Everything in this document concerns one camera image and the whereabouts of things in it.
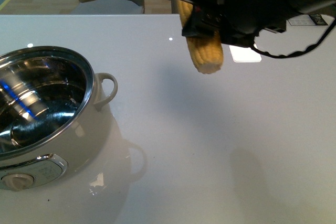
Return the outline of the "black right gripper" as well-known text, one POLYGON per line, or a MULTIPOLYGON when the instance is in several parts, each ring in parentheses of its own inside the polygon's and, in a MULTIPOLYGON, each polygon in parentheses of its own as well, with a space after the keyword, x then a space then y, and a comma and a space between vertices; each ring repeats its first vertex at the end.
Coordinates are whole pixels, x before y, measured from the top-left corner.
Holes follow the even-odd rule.
POLYGON ((286 20, 297 12, 288 0, 181 0, 194 5, 182 28, 186 38, 211 38, 219 31, 221 42, 250 47, 262 29, 286 30, 286 20), (223 5, 222 14, 201 5, 223 5))

